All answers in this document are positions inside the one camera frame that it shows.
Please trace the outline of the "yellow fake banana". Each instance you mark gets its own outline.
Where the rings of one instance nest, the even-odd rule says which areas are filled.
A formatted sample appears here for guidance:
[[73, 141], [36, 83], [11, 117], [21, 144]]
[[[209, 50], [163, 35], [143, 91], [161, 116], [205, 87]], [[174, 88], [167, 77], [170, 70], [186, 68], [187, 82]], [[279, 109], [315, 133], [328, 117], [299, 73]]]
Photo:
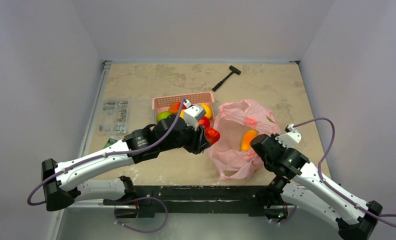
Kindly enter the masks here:
[[181, 112], [180, 112], [179, 117], [182, 118], [182, 119], [184, 119], [184, 116], [185, 116], [185, 110], [182, 109]]

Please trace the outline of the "red fake apple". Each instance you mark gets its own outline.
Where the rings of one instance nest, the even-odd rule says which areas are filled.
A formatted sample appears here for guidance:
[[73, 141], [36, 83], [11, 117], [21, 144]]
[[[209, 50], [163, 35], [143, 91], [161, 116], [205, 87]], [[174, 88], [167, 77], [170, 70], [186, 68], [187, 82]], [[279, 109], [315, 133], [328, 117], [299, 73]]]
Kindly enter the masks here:
[[204, 135], [211, 145], [215, 144], [221, 137], [221, 134], [212, 127], [207, 127], [205, 129]]

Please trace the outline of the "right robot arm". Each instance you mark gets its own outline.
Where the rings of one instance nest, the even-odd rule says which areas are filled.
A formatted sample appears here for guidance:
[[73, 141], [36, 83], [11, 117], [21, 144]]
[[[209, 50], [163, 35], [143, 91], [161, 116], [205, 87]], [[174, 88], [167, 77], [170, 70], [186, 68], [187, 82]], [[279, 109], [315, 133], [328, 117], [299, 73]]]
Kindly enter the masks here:
[[383, 207], [343, 189], [295, 147], [302, 139], [297, 130], [260, 134], [250, 142], [264, 167], [275, 174], [268, 185], [268, 206], [286, 203], [298, 206], [326, 221], [343, 240], [367, 240], [378, 223]]

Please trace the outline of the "orange yellow fake fruit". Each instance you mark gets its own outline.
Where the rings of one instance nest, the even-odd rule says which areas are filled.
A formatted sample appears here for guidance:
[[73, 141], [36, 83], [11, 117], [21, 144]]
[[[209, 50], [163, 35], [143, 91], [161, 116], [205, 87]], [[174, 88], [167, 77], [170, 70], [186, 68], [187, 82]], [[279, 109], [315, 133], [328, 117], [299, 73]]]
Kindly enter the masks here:
[[250, 129], [244, 133], [241, 140], [240, 148], [243, 152], [248, 152], [251, 147], [251, 141], [257, 137], [259, 132], [255, 129]]

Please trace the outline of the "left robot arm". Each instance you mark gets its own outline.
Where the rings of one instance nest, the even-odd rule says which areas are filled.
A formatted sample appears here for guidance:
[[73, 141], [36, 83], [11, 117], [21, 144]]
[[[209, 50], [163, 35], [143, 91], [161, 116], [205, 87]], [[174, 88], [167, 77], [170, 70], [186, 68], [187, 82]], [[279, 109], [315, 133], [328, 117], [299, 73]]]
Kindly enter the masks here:
[[127, 177], [109, 182], [92, 179], [114, 169], [155, 159], [161, 152], [172, 149], [183, 148], [198, 155], [212, 145], [205, 132], [204, 126], [187, 125], [182, 118], [171, 115], [84, 157], [65, 162], [47, 159], [41, 164], [46, 210], [53, 212], [93, 199], [128, 205], [134, 201], [135, 191], [128, 186]]

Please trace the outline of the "pink plastic bag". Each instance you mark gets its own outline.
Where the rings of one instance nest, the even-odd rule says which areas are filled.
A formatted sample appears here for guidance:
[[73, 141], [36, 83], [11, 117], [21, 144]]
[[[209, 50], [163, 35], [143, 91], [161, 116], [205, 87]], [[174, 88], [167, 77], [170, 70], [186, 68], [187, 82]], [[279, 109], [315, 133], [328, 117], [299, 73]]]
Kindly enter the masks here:
[[220, 133], [220, 139], [206, 152], [221, 181], [249, 179], [263, 166], [252, 148], [242, 150], [247, 132], [255, 131], [256, 135], [281, 132], [273, 112], [251, 99], [220, 105], [213, 128]]

